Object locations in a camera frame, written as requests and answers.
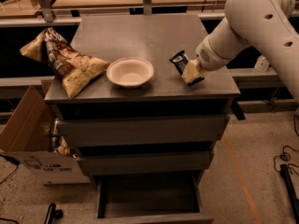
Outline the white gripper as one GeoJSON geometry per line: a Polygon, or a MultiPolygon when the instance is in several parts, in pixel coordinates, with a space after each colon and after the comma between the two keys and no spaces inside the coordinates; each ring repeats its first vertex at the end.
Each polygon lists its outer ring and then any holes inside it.
{"type": "Polygon", "coordinates": [[[195,52],[196,59],[188,61],[183,74],[181,75],[187,84],[202,80],[204,78],[204,70],[219,70],[230,62],[229,59],[222,58],[212,49],[209,44],[209,36],[206,36],[203,39],[203,41],[197,46],[195,52]]]}

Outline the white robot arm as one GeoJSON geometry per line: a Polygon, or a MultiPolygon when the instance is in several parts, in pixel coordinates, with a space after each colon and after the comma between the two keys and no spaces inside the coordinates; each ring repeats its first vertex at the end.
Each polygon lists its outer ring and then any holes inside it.
{"type": "Polygon", "coordinates": [[[191,83],[253,46],[299,102],[299,34],[289,22],[295,0],[226,0],[224,18],[195,50],[182,77],[191,83]]]}

